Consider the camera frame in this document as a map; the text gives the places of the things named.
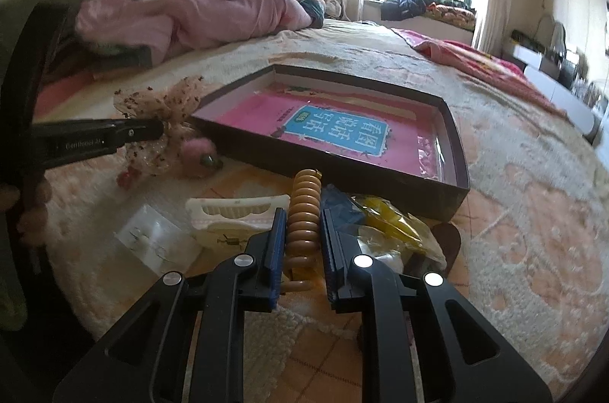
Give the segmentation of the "person's left hand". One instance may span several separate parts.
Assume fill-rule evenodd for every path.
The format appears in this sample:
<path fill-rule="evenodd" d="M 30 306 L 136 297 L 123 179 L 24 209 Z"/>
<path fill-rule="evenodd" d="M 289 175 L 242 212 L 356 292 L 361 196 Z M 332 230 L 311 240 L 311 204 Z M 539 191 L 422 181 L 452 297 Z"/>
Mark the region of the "person's left hand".
<path fill-rule="evenodd" d="M 20 199 L 20 191 L 12 186 L 1 188 L 1 211 L 8 211 L 16 206 Z M 30 246 L 45 245 L 45 227 L 48 223 L 48 204 L 52 199 L 52 186 L 44 177 L 38 182 L 31 203 L 22 205 L 22 212 L 16 224 L 20 239 Z"/>

